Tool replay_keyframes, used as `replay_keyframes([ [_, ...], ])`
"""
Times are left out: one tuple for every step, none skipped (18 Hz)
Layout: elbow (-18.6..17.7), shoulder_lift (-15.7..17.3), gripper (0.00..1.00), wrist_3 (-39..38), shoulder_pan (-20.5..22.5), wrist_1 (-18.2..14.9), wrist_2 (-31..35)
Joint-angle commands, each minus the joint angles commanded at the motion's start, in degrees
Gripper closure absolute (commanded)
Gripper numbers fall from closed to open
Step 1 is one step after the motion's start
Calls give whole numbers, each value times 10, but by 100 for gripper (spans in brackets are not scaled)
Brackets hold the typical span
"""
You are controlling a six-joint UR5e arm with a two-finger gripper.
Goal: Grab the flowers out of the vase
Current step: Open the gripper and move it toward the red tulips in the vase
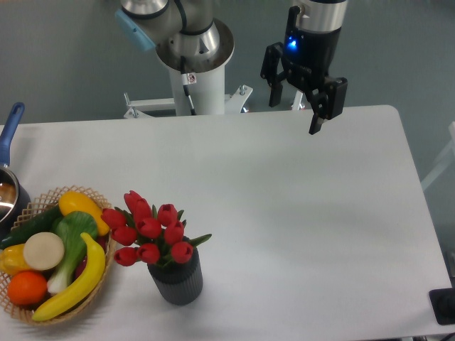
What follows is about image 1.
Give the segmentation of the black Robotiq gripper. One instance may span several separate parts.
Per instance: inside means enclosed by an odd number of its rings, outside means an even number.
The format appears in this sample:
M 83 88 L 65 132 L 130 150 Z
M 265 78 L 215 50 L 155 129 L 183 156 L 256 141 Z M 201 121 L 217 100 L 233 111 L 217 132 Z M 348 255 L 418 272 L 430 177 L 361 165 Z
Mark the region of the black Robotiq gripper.
M 281 102 L 283 80 L 299 90 L 310 91 L 308 101 L 314 113 L 311 135 L 318 133 L 326 120 L 343 112 L 348 80 L 328 75 L 340 33 L 340 28 L 323 33 L 288 27 L 284 45 L 273 43 L 264 53 L 260 76 L 270 88 L 269 106 Z M 283 72 L 278 72 L 280 61 Z

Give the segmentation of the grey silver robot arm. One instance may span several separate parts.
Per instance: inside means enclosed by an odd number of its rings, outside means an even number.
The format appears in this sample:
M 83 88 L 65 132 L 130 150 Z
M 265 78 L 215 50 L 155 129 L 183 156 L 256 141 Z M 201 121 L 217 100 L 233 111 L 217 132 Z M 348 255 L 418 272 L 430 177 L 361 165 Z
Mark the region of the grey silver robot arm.
M 260 76 L 270 88 L 269 105 L 280 103 L 284 83 L 295 87 L 292 107 L 310 104 L 311 134 L 343 111 L 348 82 L 328 69 L 346 8 L 345 1 L 293 1 L 284 40 L 264 53 Z M 235 44 L 230 29 L 213 16 L 211 1 L 123 1 L 115 18 L 135 46 L 155 50 L 168 69 L 177 115 L 244 111 L 252 89 L 242 85 L 225 93 L 225 66 Z

